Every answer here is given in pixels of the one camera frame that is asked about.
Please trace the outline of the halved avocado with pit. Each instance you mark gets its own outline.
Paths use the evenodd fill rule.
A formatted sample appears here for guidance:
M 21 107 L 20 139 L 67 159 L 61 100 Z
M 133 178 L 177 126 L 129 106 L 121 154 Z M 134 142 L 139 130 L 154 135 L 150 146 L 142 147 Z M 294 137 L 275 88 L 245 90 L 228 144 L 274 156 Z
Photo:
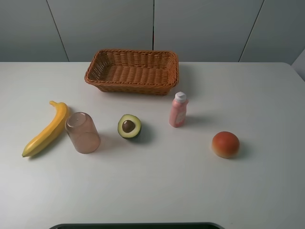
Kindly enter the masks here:
M 141 129 L 140 119 L 132 114 L 124 114 L 118 122 L 118 134 L 125 139 L 137 138 Z

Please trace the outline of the brown wicker basket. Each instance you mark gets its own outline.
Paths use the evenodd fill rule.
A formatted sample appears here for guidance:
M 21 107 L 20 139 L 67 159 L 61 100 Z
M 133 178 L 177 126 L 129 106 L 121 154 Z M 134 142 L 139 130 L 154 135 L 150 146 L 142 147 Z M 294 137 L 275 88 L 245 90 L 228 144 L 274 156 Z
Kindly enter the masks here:
M 178 56 L 170 51 L 103 49 L 84 80 L 102 92 L 167 95 L 179 82 Z

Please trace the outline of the pink bottle white cap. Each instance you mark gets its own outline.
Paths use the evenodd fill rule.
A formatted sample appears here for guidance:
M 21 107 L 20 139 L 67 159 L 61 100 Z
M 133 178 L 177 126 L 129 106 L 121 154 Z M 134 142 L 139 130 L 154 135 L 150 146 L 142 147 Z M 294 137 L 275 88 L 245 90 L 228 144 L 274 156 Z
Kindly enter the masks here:
M 180 127 L 186 119 L 188 99 L 185 93 L 178 92 L 172 102 L 169 124 L 173 127 Z

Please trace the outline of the translucent pink plastic cup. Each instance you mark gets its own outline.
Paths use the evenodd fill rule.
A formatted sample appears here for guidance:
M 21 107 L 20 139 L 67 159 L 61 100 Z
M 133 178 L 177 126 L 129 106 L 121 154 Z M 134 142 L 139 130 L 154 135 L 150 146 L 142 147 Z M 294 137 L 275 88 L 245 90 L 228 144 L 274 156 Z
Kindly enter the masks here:
M 65 129 L 74 148 L 82 154 L 94 152 L 101 143 L 93 119 L 84 112 L 73 113 L 65 123 Z

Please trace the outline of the round orange-red bread bun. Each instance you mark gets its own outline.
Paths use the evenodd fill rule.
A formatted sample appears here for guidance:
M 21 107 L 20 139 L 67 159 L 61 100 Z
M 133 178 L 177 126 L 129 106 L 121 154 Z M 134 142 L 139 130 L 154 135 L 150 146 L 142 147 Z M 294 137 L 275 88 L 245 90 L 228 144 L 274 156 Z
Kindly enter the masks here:
M 212 139 L 212 150 L 221 158 L 232 158 L 239 152 L 240 141 L 231 132 L 222 131 L 217 133 Z

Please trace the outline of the yellow banana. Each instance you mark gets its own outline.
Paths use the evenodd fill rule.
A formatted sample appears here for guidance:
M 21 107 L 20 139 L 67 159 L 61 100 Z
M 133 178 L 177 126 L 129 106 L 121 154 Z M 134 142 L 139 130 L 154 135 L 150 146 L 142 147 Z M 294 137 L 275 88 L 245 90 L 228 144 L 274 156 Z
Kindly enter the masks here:
M 50 101 L 56 109 L 56 115 L 50 124 L 45 127 L 36 137 L 34 137 L 24 148 L 22 157 L 32 157 L 52 143 L 64 130 L 65 122 L 70 116 L 67 104 Z

